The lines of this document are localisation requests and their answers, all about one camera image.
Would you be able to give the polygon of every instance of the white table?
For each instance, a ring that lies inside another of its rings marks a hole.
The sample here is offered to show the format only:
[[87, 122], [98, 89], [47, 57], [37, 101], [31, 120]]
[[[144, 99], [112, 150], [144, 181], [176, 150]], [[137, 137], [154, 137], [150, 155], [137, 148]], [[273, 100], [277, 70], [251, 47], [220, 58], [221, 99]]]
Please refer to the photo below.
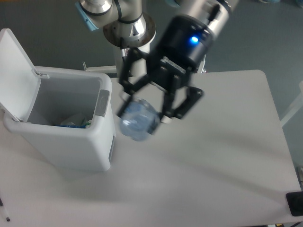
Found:
[[[56, 168], [1, 123], [0, 196], [11, 222], [0, 219], [0, 226], [239, 227], [303, 220], [286, 203], [285, 194], [300, 187], [265, 75], [207, 73], [193, 82], [205, 97], [185, 119], [161, 125], [141, 143], [118, 132], [106, 173]], [[113, 80], [114, 111], [119, 91]], [[143, 92], [160, 106], [157, 88]]]

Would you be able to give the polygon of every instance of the metal leg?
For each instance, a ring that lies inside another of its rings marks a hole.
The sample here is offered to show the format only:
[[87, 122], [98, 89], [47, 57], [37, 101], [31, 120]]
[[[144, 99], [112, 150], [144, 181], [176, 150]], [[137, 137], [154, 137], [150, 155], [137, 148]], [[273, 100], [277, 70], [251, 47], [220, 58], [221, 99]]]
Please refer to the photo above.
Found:
[[203, 58], [203, 60], [200, 63], [200, 66], [199, 66], [199, 68], [197, 70], [197, 73], [205, 73], [205, 70], [204, 70], [205, 59], [206, 59], [206, 55], [204, 55], [204, 58]]
[[303, 107], [303, 81], [299, 84], [301, 93], [282, 114], [280, 123], [283, 127]]

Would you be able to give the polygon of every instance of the trash bin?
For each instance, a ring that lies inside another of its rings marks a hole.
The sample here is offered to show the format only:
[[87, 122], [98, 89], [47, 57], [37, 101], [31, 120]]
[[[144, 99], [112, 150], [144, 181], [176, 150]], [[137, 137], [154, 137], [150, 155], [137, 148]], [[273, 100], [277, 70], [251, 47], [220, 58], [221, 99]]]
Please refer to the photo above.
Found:
[[[116, 136], [112, 84], [104, 73], [35, 67], [10, 29], [0, 31], [3, 123], [55, 166], [106, 171]], [[58, 127], [82, 113], [89, 128]]]

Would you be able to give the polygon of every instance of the clear plastic bottle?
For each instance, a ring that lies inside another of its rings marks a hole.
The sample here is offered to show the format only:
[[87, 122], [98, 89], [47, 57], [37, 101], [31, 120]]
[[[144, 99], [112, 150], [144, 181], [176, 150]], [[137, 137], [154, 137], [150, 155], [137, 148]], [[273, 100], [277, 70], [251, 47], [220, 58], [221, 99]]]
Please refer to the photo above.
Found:
[[120, 130], [135, 141], [149, 137], [148, 130], [159, 121], [157, 111], [144, 99], [134, 98], [120, 120]]

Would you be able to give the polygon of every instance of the open lid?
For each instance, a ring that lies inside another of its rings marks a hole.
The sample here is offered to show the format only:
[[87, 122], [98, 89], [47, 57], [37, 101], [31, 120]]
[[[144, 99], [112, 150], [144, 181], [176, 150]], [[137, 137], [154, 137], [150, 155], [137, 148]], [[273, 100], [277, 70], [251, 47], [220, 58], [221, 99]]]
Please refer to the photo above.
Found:
[[15, 121], [26, 121], [41, 79], [10, 29], [0, 31], [0, 106]]

